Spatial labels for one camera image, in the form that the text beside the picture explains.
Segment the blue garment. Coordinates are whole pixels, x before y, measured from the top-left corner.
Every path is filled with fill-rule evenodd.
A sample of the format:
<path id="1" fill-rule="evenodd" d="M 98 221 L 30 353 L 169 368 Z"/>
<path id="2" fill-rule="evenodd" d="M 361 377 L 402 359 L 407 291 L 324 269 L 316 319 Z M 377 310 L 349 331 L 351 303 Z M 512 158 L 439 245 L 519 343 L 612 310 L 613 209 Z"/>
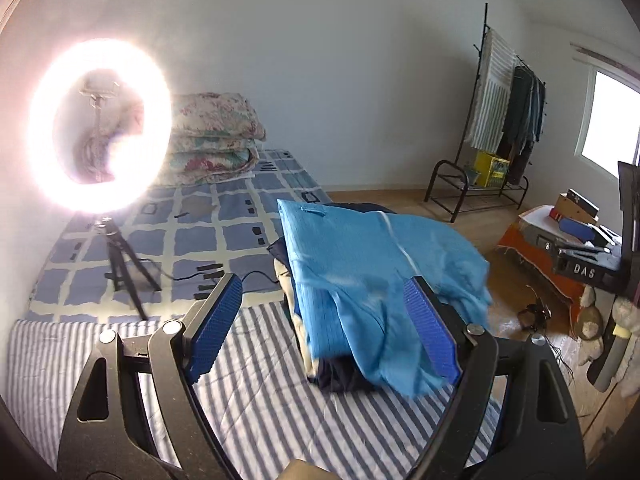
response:
<path id="1" fill-rule="evenodd" d="M 316 360 L 352 356 L 371 384 L 426 396 L 444 384 L 405 306 L 420 276 L 465 322 L 487 322 L 489 264 L 445 223 L 280 200 L 295 297 Z"/>

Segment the pile of dark clothes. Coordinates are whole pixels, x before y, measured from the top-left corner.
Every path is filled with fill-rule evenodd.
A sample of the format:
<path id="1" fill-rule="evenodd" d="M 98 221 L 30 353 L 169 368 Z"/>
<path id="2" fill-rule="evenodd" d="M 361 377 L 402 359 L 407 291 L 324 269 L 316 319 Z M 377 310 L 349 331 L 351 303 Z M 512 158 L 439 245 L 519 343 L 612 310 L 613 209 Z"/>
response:
<path id="1" fill-rule="evenodd" d="M 410 396 L 420 356 L 402 300 L 405 217 L 292 200 L 278 209 L 311 357 L 350 356 L 368 382 Z"/>

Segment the black clothes rack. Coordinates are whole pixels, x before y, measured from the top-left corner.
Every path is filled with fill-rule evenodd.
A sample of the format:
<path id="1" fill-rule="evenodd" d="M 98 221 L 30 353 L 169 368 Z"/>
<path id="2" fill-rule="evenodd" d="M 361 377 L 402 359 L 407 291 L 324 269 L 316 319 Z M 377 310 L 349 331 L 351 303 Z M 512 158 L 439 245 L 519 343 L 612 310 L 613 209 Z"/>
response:
<path id="1" fill-rule="evenodd" d="M 489 24 L 484 7 L 472 98 L 453 159 L 436 162 L 424 195 L 460 214 L 523 206 L 530 155 L 544 132 L 547 85 Z"/>

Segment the dark hanging clothes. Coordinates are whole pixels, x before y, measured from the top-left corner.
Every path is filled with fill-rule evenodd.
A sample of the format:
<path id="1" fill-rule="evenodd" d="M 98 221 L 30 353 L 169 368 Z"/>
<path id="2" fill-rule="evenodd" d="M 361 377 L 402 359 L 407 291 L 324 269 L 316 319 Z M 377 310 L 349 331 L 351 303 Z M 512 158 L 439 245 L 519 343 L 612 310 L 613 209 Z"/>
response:
<path id="1" fill-rule="evenodd" d="M 497 155 L 510 162 L 506 182 L 518 185 L 544 128 L 546 85 L 526 66 L 516 66 Z"/>

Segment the blue patterned bed sheet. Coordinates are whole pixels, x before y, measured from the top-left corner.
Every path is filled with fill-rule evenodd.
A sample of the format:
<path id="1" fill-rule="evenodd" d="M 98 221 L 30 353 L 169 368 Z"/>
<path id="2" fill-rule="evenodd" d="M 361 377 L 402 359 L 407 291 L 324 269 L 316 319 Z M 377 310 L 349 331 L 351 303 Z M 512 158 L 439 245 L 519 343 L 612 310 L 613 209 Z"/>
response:
<path id="1" fill-rule="evenodd" d="M 140 301 L 107 275 L 107 244 L 96 220 L 75 214 L 53 246 L 29 298 L 27 318 L 119 323 L 171 318 L 209 292 L 219 275 L 238 274 L 251 300 L 274 301 L 273 258 L 282 235 L 281 200 L 325 204 L 329 196 L 288 151 L 265 150 L 245 177 L 215 184 L 151 188 L 113 219 L 146 267 L 128 268 Z"/>

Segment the striped blue white quilt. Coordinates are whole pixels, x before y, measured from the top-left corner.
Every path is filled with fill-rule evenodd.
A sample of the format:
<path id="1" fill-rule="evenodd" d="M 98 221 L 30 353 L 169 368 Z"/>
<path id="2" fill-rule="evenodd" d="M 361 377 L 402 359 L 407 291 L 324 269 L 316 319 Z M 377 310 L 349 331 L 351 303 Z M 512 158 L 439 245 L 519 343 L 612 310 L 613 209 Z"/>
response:
<path id="1" fill-rule="evenodd" d="M 8 404 L 50 465 L 96 323 L 18 321 L 9 339 Z M 280 304 L 240 310 L 194 391 L 244 479 L 273 479 L 304 460 L 343 479 L 401 479 L 430 440 L 452 389 L 407 399 L 393 390 L 323 393 L 308 382 Z"/>

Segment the orange cloth covered table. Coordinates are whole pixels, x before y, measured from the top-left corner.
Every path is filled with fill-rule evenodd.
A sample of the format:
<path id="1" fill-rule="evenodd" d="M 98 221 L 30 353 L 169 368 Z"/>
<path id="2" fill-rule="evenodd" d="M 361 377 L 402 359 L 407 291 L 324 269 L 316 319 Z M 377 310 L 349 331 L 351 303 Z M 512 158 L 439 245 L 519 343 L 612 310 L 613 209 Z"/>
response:
<path id="1" fill-rule="evenodd" d="M 502 234 L 498 247 L 506 252 L 513 250 L 554 287 L 568 305 L 568 320 L 573 326 L 585 286 L 553 272 L 553 243 L 572 242 L 573 239 L 563 233 L 559 222 L 550 216 L 552 209 L 551 205 L 542 205 L 520 214 Z"/>

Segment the black box labelled DAS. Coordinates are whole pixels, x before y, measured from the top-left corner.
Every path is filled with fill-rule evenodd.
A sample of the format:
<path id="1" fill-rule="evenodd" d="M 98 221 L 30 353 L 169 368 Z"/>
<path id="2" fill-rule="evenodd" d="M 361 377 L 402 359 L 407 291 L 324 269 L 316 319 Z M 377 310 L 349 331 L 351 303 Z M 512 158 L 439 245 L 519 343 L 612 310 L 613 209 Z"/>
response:
<path id="1" fill-rule="evenodd" d="M 620 256 L 594 247 L 558 248 L 553 271 L 573 281 L 621 294 L 628 282 L 628 270 Z"/>

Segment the plush toys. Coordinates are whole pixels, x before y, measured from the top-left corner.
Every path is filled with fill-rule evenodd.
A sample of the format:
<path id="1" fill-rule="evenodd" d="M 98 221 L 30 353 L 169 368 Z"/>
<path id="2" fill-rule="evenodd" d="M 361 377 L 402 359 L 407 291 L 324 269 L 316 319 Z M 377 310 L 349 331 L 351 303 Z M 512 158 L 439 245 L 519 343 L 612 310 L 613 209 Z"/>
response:
<path id="1" fill-rule="evenodd" d="M 622 296 L 586 286 L 574 334 L 578 364 L 600 392 L 618 385 L 623 398 L 639 393 L 639 307 Z"/>

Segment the yellow box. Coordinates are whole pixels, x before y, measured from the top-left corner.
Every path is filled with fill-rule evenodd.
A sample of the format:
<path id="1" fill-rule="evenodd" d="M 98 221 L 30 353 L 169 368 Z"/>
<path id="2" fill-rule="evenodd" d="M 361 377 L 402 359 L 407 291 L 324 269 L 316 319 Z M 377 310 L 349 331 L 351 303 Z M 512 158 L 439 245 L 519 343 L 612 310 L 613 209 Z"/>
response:
<path id="1" fill-rule="evenodd" d="M 476 184 L 481 188 L 501 188 L 510 162 L 488 152 L 476 154 L 473 169 L 477 173 Z"/>

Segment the brown cardboard box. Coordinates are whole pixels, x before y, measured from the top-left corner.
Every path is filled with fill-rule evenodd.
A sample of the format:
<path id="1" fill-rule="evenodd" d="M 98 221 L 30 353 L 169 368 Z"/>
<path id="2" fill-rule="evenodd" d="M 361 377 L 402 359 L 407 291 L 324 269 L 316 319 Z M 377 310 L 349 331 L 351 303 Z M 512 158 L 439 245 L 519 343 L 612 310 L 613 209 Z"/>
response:
<path id="1" fill-rule="evenodd" d="M 570 218 L 582 223 L 597 224 L 599 222 L 600 208 L 572 188 L 558 195 L 554 211 L 563 218 Z"/>

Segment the folded floral quilt stack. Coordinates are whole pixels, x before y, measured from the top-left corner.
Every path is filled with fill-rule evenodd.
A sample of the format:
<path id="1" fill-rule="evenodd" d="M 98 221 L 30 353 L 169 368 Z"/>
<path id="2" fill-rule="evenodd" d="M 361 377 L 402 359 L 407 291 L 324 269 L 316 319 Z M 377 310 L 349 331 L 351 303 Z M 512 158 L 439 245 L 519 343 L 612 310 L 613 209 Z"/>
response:
<path id="1" fill-rule="evenodd" d="M 258 163 L 266 136 L 242 94 L 176 94 L 168 149 L 154 184 L 173 188 L 244 176 Z"/>

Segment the striped white hanging cloth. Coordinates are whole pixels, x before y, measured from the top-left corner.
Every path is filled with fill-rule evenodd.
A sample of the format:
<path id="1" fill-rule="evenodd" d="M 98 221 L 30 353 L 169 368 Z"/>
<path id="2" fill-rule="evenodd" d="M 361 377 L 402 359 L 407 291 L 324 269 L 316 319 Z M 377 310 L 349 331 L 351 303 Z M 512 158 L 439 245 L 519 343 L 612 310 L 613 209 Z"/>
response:
<path id="1" fill-rule="evenodd" d="M 495 153 L 510 99 L 516 52 L 498 32 L 488 28 L 480 54 L 480 74 L 472 102 L 465 141 L 474 150 Z"/>

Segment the window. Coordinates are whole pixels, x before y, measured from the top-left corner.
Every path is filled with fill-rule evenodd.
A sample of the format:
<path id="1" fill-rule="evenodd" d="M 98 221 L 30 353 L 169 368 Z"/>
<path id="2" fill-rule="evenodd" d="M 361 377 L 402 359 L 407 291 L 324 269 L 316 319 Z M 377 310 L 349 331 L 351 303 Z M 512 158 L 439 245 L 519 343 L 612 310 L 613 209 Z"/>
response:
<path id="1" fill-rule="evenodd" d="M 639 162 L 639 65 L 582 44 L 572 49 L 588 72 L 575 155 L 616 179 L 620 162 Z"/>

